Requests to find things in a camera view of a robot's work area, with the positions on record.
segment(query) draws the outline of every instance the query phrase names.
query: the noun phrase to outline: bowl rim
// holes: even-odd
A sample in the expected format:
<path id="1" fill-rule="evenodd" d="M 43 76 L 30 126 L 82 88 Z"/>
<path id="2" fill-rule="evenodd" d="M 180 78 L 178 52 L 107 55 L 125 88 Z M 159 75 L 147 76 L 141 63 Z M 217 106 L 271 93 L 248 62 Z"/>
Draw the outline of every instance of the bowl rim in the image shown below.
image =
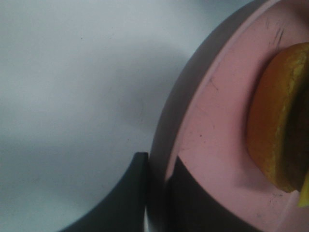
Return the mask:
<path id="1" fill-rule="evenodd" d="M 194 103 L 239 36 L 280 1 L 254 0 L 237 10 L 203 41 L 179 75 L 163 108 L 149 157 L 147 214 L 151 231 L 165 231 L 166 187 Z"/>

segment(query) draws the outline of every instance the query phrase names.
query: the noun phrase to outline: pink bowl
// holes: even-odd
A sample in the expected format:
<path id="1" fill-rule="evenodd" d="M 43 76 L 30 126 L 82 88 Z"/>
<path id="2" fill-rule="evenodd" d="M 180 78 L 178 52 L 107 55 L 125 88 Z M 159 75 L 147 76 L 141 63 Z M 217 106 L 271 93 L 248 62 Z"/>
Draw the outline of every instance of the pink bowl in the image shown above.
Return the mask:
<path id="1" fill-rule="evenodd" d="M 298 192 L 269 183 L 250 159 L 244 134 L 256 83 L 280 50 L 309 40 L 309 1 L 254 1 L 229 17 L 196 51 L 162 113 L 150 156 L 148 211 L 163 231 L 165 188 L 177 157 L 227 210 L 266 232 L 309 231 Z"/>

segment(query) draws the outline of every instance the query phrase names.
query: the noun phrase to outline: white surface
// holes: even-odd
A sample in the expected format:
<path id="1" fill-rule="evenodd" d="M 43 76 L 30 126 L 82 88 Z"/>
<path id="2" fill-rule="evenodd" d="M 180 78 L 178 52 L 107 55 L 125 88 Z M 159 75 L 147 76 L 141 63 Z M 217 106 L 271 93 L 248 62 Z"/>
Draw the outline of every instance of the white surface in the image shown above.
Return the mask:
<path id="1" fill-rule="evenodd" d="M 0 231 L 95 206 L 199 44 L 248 0 L 0 1 Z"/>

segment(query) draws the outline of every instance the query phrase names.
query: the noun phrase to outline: scratch mark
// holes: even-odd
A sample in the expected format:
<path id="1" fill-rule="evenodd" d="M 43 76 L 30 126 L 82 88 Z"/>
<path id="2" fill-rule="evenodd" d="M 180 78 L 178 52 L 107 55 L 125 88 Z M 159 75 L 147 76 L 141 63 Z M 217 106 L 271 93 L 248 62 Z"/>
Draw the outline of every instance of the scratch mark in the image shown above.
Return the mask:
<path id="1" fill-rule="evenodd" d="M 212 128 L 215 129 L 214 122 L 213 122 L 212 118 L 207 114 L 207 112 L 205 110 L 203 110 L 199 105 L 197 105 L 196 108 L 199 109 L 210 120 Z"/>
<path id="2" fill-rule="evenodd" d="M 279 39 L 278 39 L 277 48 L 278 48 L 279 45 L 280 45 L 280 42 L 281 42 L 283 33 L 284 33 L 284 29 L 282 29 L 282 32 L 281 32 L 280 37 L 279 37 Z"/>
<path id="3" fill-rule="evenodd" d="M 219 88 L 212 82 L 212 79 L 210 80 L 210 83 L 212 84 L 212 86 L 218 91 Z"/>
<path id="4" fill-rule="evenodd" d="M 277 37 L 278 37 L 280 31 L 281 31 L 281 28 L 279 28 L 279 29 L 277 30 L 276 36 L 275 36 L 274 41 L 272 42 L 272 44 L 275 43 L 275 41 L 276 41 L 276 39 L 277 39 Z"/>
<path id="5" fill-rule="evenodd" d="M 269 28 L 269 18 L 266 19 L 266 28 Z"/>

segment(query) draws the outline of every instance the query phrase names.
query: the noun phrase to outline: orange food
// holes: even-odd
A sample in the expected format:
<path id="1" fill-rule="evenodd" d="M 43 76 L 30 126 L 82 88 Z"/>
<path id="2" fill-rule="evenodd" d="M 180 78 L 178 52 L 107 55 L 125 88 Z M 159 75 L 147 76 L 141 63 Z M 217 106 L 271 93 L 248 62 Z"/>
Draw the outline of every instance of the orange food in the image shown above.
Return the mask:
<path id="1" fill-rule="evenodd" d="M 309 168 L 309 134 L 304 138 L 306 133 L 295 129 L 302 120 L 305 130 L 309 130 L 309 123 L 307 127 L 303 122 L 307 113 L 305 105 L 309 105 L 304 100 L 309 97 L 308 82 L 309 43 L 292 45 L 278 53 L 267 66 L 249 111 L 246 136 L 249 154 L 263 174 L 286 192 L 301 190 Z M 296 167 L 300 163 L 307 165 L 302 164 L 301 172 Z"/>

